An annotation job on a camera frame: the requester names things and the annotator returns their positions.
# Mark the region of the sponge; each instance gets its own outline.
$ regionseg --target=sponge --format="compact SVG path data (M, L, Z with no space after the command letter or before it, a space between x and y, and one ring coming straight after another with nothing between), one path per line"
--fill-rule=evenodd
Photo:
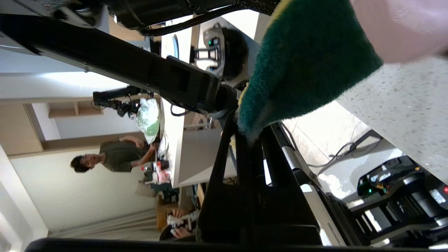
M331 102L381 65L349 0L282 0L238 109L254 142L264 127Z

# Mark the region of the white plastic bag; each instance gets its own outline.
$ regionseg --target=white plastic bag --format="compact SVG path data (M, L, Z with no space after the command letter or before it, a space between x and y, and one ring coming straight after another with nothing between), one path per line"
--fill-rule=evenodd
M137 112L137 127L145 134L146 141L151 144L157 137L160 128L160 112L156 99L140 99Z

